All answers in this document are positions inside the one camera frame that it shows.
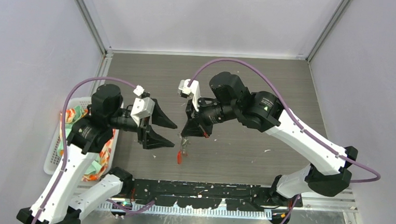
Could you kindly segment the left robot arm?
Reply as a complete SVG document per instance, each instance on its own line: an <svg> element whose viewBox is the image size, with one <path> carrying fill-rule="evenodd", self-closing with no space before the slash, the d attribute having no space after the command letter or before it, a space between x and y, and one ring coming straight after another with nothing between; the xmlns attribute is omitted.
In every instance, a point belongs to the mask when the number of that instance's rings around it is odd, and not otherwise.
<svg viewBox="0 0 396 224"><path fill-rule="evenodd" d="M161 110L158 101L142 88L131 109L122 107L123 98L117 85L105 84L91 96L88 114L77 120L66 139L62 163L37 201L20 209L16 218L23 224L81 224L99 205L117 195L128 197L133 190L132 175L119 167L112 168L96 185L80 195L75 190L91 163L114 130L134 132L144 149L173 147L173 142L155 133L153 125L176 128Z"/></svg>

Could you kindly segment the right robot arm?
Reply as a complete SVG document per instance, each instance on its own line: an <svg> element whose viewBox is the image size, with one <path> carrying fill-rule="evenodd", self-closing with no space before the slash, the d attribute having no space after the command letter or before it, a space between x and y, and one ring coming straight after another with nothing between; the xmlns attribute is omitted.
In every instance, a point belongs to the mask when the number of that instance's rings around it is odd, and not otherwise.
<svg viewBox="0 0 396 224"><path fill-rule="evenodd" d="M330 142L286 110L278 97L267 91L249 91L237 75L219 73L209 87L213 98L202 97L195 80L179 83L178 94L188 99L187 122L181 136L208 138L215 124L235 119L249 129L277 138L308 160L305 168L276 176L269 190L273 204L283 205L305 192L334 197L349 187L352 174L348 168L358 153L354 147Z"/></svg>

